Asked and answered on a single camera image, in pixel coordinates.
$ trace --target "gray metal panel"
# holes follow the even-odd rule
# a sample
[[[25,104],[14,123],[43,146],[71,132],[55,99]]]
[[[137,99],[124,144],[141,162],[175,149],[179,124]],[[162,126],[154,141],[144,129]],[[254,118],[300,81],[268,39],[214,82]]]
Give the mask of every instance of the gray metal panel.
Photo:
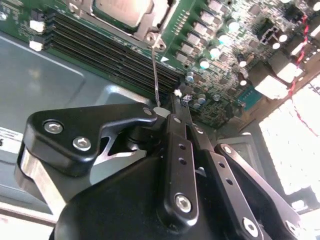
[[[282,198],[287,200],[287,196],[285,195],[284,188],[281,185],[274,162],[270,156],[264,136],[259,127],[259,123],[256,120],[252,121],[242,130],[242,132],[248,132],[252,135],[266,181]]]
[[[252,135],[219,139],[217,143],[230,145],[261,177],[266,179]]]
[[[29,115],[41,110],[150,101],[46,52],[34,52],[27,44],[0,32],[0,127],[23,133]],[[92,181],[133,163],[116,158],[101,163]],[[17,155],[0,150],[0,160],[15,163]],[[37,211],[47,206],[19,189],[14,166],[0,162],[0,201]]]

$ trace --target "mounting hole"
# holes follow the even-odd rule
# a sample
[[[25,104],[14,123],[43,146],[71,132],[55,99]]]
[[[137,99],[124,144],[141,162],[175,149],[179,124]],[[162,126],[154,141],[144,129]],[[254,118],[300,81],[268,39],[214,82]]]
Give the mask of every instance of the mounting hole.
[[[220,167],[222,167],[222,168],[225,168],[225,167],[226,167],[222,162],[218,162],[218,164],[219,164]]]
[[[174,119],[178,124],[180,124],[180,123],[181,123],[181,120],[180,120],[179,118],[177,118],[177,117],[173,117],[173,119]]]
[[[225,180],[226,180],[226,182],[227,182],[228,184],[230,184],[230,185],[233,185],[233,184],[234,184],[229,178],[226,178]]]
[[[152,112],[150,111],[149,108],[144,107],[144,108],[143,108],[143,111],[144,111],[144,113],[148,114],[149,116],[152,115]]]
[[[295,228],[295,226],[290,226],[290,230],[292,231],[292,232],[295,232],[297,229]]]
[[[146,40],[147,40],[148,42],[152,42],[152,41],[154,40],[154,37],[151,36],[151,35],[148,35],[148,36],[146,36]]]
[[[182,150],[186,150],[186,147],[185,147],[185,145],[183,145],[183,144],[179,144],[179,147],[180,147]]]
[[[179,162],[180,162],[182,165],[186,165],[186,164],[187,164],[187,161],[184,160],[182,157],[179,157]]]

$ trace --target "red wire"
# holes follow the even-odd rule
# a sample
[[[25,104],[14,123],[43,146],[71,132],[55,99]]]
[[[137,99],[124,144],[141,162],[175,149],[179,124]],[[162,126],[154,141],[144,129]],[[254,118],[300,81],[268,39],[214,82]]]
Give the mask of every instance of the red wire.
[[[303,40],[303,45],[302,45],[302,48],[301,48],[301,51],[300,51],[300,55],[299,55],[299,57],[298,57],[298,59],[296,61],[296,69],[297,70],[298,70],[298,68],[300,66],[301,61],[305,57],[305,46],[308,43],[309,25],[307,24],[307,18],[308,18],[307,15],[304,15],[303,18],[302,18],[302,25],[305,26],[304,31],[303,31],[304,40]],[[297,107],[295,105],[295,102],[294,102],[294,99],[293,99],[293,94],[294,94],[294,90],[296,88],[297,81],[298,81],[298,79],[294,79],[292,81],[292,85],[291,85],[291,88],[289,89],[289,94],[288,94],[290,99],[291,99],[291,101],[292,101],[294,111],[295,111],[296,116],[298,117],[298,119],[301,121],[301,123],[303,125],[305,125],[309,129],[310,132],[312,132],[316,137],[319,138],[319,135],[311,127],[309,127],[309,125],[303,120],[303,118],[301,117],[301,115],[298,112]]]

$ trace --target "wire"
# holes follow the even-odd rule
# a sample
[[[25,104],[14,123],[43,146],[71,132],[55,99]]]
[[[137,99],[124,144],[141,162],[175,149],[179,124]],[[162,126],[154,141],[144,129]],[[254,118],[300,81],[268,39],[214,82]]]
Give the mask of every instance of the wire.
[[[158,74],[157,74],[157,62],[156,62],[156,51],[155,48],[152,48],[152,65],[154,73],[154,92],[155,92],[155,102],[157,107],[160,107],[160,98],[159,98],[159,83],[158,83]]]
[[[307,18],[308,18],[307,15],[304,15],[303,18],[302,18],[302,25],[305,26],[304,30],[303,30],[303,38],[304,38],[304,40],[303,40],[302,48],[300,50],[300,55],[299,55],[298,59],[296,60],[296,71],[299,69],[300,63],[305,57],[305,46],[308,43],[309,25],[307,23]],[[309,129],[309,131],[312,132],[317,138],[319,138],[320,136],[303,120],[303,118],[301,117],[300,113],[297,110],[296,104],[295,104],[294,99],[293,99],[293,95],[294,95],[294,91],[295,91],[295,88],[296,88],[296,85],[297,85],[297,81],[298,81],[297,77],[295,79],[293,79],[291,88],[289,89],[289,93],[288,93],[288,95],[289,95],[289,97],[290,97],[290,99],[292,101],[292,105],[293,105],[294,111],[296,113],[296,116],[300,120],[300,122],[303,125],[305,125]]]
[[[318,90],[318,89],[316,89],[316,87],[315,87],[315,86],[313,86],[311,83],[309,83],[309,85],[310,85],[310,87],[313,89],[313,91],[314,91],[316,94],[318,94],[318,95],[320,96],[320,92],[319,92],[319,90]]]

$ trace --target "chip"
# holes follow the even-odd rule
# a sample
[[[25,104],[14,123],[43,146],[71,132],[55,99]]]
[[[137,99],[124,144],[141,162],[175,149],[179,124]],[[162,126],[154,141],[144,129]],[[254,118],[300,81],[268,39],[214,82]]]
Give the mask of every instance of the chip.
[[[192,56],[188,56],[188,61],[193,62],[195,59]]]
[[[215,17],[213,20],[213,23],[219,25],[221,23],[221,20],[219,18]]]
[[[210,28],[208,28],[208,30],[206,31],[207,34],[209,35],[213,35],[214,34],[214,31]]]
[[[233,96],[237,90],[234,88],[229,88],[228,91],[226,91],[229,95]]]
[[[100,11],[132,28],[137,27],[144,14],[150,13],[153,8],[152,0],[96,0],[94,2]],[[167,1],[160,0],[158,7],[159,11],[166,11]]]
[[[228,56],[225,55],[225,54],[221,54],[220,57],[219,57],[219,59],[220,59],[221,62],[225,62],[225,61],[228,60]]]
[[[181,51],[190,55],[194,51],[194,48],[192,46],[190,46],[189,44],[183,43]]]
[[[193,89],[193,91],[194,91],[195,93],[198,93],[198,92],[200,92],[200,88],[196,86],[196,87]]]
[[[195,48],[193,51],[194,51],[196,54],[200,53],[200,49],[199,49],[199,48]]]
[[[203,44],[203,45],[205,45],[205,44],[207,43],[207,40],[201,38],[200,43]]]
[[[176,59],[177,59],[178,61],[184,63],[184,62],[187,61],[188,57],[187,57],[184,53],[178,52],[178,53],[176,54]]]
[[[205,22],[206,24],[211,25],[211,24],[213,23],[215,17],[214,17],[212,14],[210,14],[210,13],[208,13],[208,12],[206,12],[206,11],[203,11],[203,12],[201,13],[200,19],[201,19],[203,22]]]
[[[200,37],[198,37],[192,33],[188,34],[188,37],[186,40],[193,45],[198,45],[200,43]]]
[[[211,0],[208,4],[208,7],[218,13],[222,8],[222,4],[216,0]]]
[[[259,42],[252,40],[251,42],[249,42],[249,47],[255,49],[256,47],[258,47]]]
[[[199,74],[194,74],[193,79],[194,79],[194,82],[197,83],[201,81],[202,76],[200,76]]]
[[[228,80],[227,80],[226,78],[221,78],[220,81],[219,81],[219,83],[220,83],[221,85],[225,85],[225,84],[228,83]]]
[[[249,9],[249,13],[252,14],[253,16],[258,16],[260,13],[260,7],[259,5],[255,4]]]
[[[186,86],[182,92],[184,94],[191,94],[192,91],[193,91],[193,88],[191,86]]]
[[[227,12],[229,12],[229,9],[226,6],[222,6],[220,11],[226,14]]]
[[[201,35],[204,35],[208,30],[208,28],[205,25],[201,24],[200,22],[196,22],[193,29],[195,32]]]

